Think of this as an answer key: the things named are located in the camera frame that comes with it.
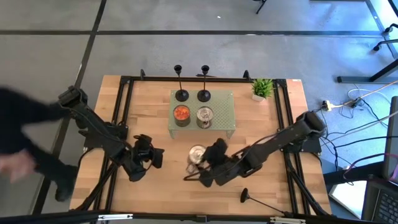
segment black candle holder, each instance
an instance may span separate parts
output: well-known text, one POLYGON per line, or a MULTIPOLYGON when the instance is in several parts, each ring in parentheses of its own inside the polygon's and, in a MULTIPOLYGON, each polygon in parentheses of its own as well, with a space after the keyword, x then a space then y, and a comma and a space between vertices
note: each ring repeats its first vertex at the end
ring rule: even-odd
POLYGON ((178 75, 178 81, 180 82, 180 89, 175 92, 175 98, 179 101, 179 102, 184 102, 189 98, 189 93, 187 90, 183 90, 182 86, 181 86, 181 65, 176 65, 174 66, 174 71, 175 73, 178 75))
POLYGON ((209 72, 209 66, 204 65, 201 67, 201 72, 205 77, 205 82, 203 83, 203 89, 198 92, 198 100, 201 102, 207 102, 211 98, 211 94, 208 90, 206 90, 206 75, 209 72))

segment green plant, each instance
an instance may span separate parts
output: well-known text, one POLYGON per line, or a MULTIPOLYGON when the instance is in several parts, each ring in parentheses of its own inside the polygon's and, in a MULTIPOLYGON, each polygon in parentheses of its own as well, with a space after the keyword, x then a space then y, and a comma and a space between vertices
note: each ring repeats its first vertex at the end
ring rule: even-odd
POLYGON ((271 79, 258 78, 252 85, 253 93, 264 98, 271 96, 273 89, 274 85, 271 79))

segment wooden table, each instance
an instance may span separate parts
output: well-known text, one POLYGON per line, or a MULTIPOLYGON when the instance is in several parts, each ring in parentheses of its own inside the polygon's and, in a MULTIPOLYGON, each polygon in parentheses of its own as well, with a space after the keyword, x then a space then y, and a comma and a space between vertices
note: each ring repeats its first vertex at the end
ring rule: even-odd
MULTIPOLYGON (((105 121, 110 121, 114 102, 118 92, 120 76, 104 76, 95 112, 105 121)), ((203 84, 184 82, 187 90, 197 90, 203 84)), ((304 90, 300 80, 287 80, 293 117, 307 110, 304 90)), ((165 149, 163 167, 150 169, 138 182, 130 182, 123 169, 119 169, 111 211, 146 213, 190 213, 208 215, 278 215, 279 212, 259 205, 251 200, 240 203, 242 189, 247 187, 252 197, 272 205, 280 210, 291 211, 287 178, 283 155, 272 153, 260 171, 248 178, 237 177, 224 186, 215 183, 210 188, 199 182, 185 182, 187 175, 187 156, 189 149, 196 144, 212 145, 217 138, 223 138, 229 145, 228 154, 232 154, 257 139, 275 133, 278 129, 278 117, 275 99, 272 96, 261 103, 251 99, 250 83, 207 83, 207 89, 233 90, 236 115, 236 131, 231 139, 225 132, 180 131, 171 139, 168 125, 170 91, 179 87, 177 82, 135 81, 130 104, 127 125, 129 139, 134 143, 133 135, 146 134, 153 138, 153 145, 165 149)), ((282 111, 285 113, 283 97, 282 111)), ((87 154, 82 162, 70 208, 76 208, 97 184, 100 176, 103 151, 95 149, 87 154)), ((305 183, 314 198, 327 212, 331 212, 323 181, 319 160, 301 153, 305 183)), ((108 185, 101 199, 104 208, 108 185)), ((298 209, 303 213, 302 201, 296 186, 298 209)))

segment floor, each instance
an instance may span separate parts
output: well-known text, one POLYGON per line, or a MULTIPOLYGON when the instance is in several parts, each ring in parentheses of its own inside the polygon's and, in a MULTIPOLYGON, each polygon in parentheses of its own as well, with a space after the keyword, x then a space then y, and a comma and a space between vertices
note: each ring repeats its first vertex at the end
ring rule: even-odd
MULTIPOLYGON (((397 20, 387 0, 370 1, 384 27, 397 20)), ((181 64, 182 75, 194 76, 207 64, 209 74, 217 77, 241 77, 249 70, 254 78, 302 79, 308 108, 314 110, 322 100, 337 105, 349 99, 347 92, 356 87, 338 84, 337 76, 370 76, 394 61, 387 46, 372 51, 384 40, 380 35, 97 35, 94 42, 89 41, 89 35, 1 35, 2 30, 70 31, 58 34, 92 30, 100 4, 101 0, 0 1, 0 83, 52 101, 74 85, 76 78, 83 77, 81 87, 89 96, 89 105, 94 106, 103 75, 138 75, 144 69, 147 75, 170 76, 175 75, 173 66, 181 64), (87 45, 92 47, 89 58, 87 45)), ((379 31, 367 4, 360 1, 268 0, 256 15, 258 7, 258 2, 250 0, 113 0, 106 2, 98 30, 379 31)), ((368 90, 380 87, 358 86, 368 90)), ((397 95, 398 87, 381 92, 391 98, 397 95)), ((359 94, 354 91, 351 96, 359 94)), ((389 114, 389 102, 381 95, 373 94, 366 101, 380 118, 389 114)), ((324 115, 330 132, 375 120, 366 108, 355 110, 353 119, 342 117, 337 110, 324 115)), ((29 126, 26 132, 49 150, 58 127, 59 123, 45 123, 29 126)), ((386 128, 378 124, 335 143, 383 135, 386 128)), ((342 147, 339 156, 353 162, 383 152, 384 143, 382 139, 342 147)), ((61 160, 77 164, 82 145, 83 138, 71 123, 61 160)), ((323 148, 322 158, 334 161, 327 148, 323 148)), ((339 160, 339 165, 347 163, 339 160)), ((33 175, 10 185, 0 177, 0 216, 28 214, 40 178, 33 175)), ((68 203, 56 202, 54 192, 52 185, 44 212, 67 211, 68 203)))

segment jar lid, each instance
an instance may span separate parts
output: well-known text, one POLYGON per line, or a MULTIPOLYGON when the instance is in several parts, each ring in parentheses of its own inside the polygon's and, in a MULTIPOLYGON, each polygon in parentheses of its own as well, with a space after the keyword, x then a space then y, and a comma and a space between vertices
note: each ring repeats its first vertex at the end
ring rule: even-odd
POLYGON ((202 106, 197 112, 197 117, 200 121, 209 121, 213 119, 213 110, 208 106, 202 106))

